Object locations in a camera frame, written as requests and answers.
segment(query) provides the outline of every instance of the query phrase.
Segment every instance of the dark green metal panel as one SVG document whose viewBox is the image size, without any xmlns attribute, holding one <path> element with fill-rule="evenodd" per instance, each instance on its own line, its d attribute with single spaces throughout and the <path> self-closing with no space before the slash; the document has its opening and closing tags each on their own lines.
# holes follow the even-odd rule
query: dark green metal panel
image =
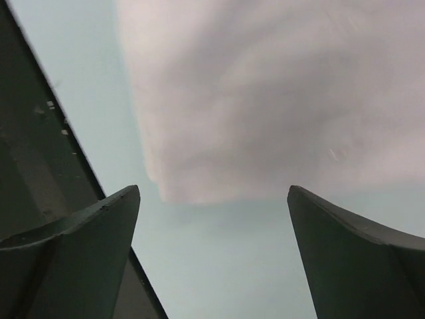
<svg viewBox="0 0 425 319">
<path fill-rule="evenodd" d="M 425 318 L 425 239 L 300 187 L 288 205 L 318 319 Z"/>
<path fill-rule="evenodd" d="M 1 242 L 0 318 L 112 318 L 139 203 L 127 187 Z"/>
<path fill-rule="evenodd" d="M 0 239 L 103 198 L 7 2 L 0 0 Z M 131 249 L 114 318 L 166 317 Z"/>
</svg>

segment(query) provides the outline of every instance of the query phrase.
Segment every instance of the dark green plastic part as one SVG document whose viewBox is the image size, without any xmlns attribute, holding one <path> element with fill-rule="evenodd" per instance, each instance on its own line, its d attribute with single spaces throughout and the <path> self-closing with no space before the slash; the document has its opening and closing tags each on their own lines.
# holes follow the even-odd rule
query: dark green plastic part
<svg viewBox="0 0 425 319">
<path fill-rule="evenodd" d="M 139 211 L 136 186 L 0 243 L 0 318 L 112 318 Z"/>
<path fill-rule="evenodd" d="M 288 205 L 318 319 L 425 318 L 425 239 L 301 187 Z"/>
</svg>

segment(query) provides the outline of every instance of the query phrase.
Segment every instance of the white fabric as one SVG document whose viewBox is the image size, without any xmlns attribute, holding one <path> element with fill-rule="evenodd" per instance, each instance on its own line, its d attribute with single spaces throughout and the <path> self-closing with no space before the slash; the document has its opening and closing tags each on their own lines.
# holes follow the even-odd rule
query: white fabric
<svg viewBox="0 0 425 319">
<path fill-rule="evenodd" d="M 117 0 L 165 201 L 425 177 L 425 1 Z"/>
</svg>

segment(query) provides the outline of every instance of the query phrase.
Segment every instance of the pale blue background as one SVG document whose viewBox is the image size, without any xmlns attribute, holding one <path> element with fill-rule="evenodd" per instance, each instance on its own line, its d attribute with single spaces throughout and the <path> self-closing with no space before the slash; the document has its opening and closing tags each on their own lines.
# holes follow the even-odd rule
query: pale blue background
<svg viewBox="0 0 425 319">
<path fill-rule="evenodd" d="M 143 166 L 113 2 L 12 4 L 106 193 L 139 185 L 133 247 L 170 319 L 315 318 L 286 194 L 210 207 L 160 201 Z M 425 236 L 424 193 L 409 185 L 332 200 Z"/>
</svg>

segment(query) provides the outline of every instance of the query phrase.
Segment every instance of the white cloth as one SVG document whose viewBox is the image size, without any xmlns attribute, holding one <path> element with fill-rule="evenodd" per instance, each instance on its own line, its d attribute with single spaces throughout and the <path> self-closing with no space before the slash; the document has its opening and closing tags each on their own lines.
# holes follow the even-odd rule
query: white cloth
<svg viewBox="0 0 425 319">
<path fill-rule="evenodd" d="M 165 201 L 425 177 L 425 1 L 117 0 Z"/>
</svg>

